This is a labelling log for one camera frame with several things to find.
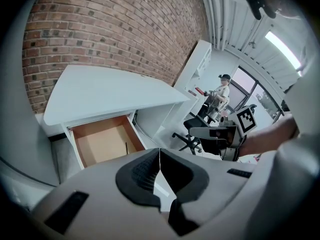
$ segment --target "gray floor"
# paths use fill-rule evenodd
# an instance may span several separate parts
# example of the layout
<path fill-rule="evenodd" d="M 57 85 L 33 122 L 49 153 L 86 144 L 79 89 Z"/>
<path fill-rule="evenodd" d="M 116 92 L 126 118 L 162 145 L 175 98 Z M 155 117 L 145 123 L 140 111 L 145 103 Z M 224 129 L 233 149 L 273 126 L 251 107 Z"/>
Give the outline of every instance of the gray floor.
<path fill-rule="evenodd" d="M 61 183 L 81 171 L 74 148 L 67 138 L 52 142 L 51 148 Z"/>

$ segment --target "office chair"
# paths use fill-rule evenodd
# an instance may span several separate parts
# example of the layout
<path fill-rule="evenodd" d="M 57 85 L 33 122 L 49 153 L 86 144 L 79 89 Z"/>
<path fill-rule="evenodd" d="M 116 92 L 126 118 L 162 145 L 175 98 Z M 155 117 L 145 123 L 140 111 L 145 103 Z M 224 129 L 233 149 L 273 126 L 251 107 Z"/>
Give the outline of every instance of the office chair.
<path fill-rule="evenodd" d="M 199 115 L 194 115 L 191 112 L 189 114 L 194 118 L 189 119 L 183 123 L 184 127 L 187 128 L 187 130 L 189 130 L 192 127 L 210 127 L 210 125 Z M 208 120 L 213 120 L 210 115 L 206 114 L 206 116 L 208 116 Z M 191 139 L 192 136 L 190 134 L 186 135 L 185 138 L 176 132 L 172 134 L 172 137 L 178 137 L 186 144 L 183 148 L 179 149 L 179 151 L 185 150 L 186 148 L 190 148 L 191 153 L 193 155 L 196 155 L 195 150 L 198 150 L 199 153 L 202 152 L 202 149 L 198 146 L 200 144 L 199 138 L 194 137 L 193 139 Z"/>

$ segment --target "desk drawer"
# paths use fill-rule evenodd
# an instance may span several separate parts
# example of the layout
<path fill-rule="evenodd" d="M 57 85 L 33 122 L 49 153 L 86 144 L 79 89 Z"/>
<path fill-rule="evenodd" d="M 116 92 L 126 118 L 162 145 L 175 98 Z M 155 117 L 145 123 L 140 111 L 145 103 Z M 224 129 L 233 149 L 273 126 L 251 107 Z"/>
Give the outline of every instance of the desk drawer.
<path fill-rule="evenodd" d="M 118 116 L 70 129 L 82 168 L 145 150 L 127 116 Z"/>

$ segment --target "ceiling light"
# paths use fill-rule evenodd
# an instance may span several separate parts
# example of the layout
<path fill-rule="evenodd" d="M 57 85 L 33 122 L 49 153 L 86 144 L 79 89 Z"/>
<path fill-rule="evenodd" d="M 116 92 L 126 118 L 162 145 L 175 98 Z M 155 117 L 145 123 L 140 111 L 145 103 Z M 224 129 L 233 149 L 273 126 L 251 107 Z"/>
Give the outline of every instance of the ceiling light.
<path fill-rule="evenodd" d="M 268 32 L 265 36 L 271 43 L 277 47 L 280 52 L 289 60 L 289 62 L 293 65 L 294 69 L 298 69 L 301 66 L 300 61 L 293 54 L 293 52 L 282 42 L 277 36 L 275 36 L 272 32 Z"/>

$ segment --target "red object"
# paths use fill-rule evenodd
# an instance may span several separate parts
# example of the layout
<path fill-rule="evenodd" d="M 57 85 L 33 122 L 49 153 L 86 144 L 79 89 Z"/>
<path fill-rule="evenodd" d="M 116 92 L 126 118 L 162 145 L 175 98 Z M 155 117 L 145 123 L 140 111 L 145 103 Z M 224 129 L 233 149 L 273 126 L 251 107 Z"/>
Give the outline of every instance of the red object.
<path fill-rule="evenodd" d="M 201 95 L 204 95 L 204 94 L 205 94 L 199 87 L 196 87 L 195 89 L 196 89 Z"/>

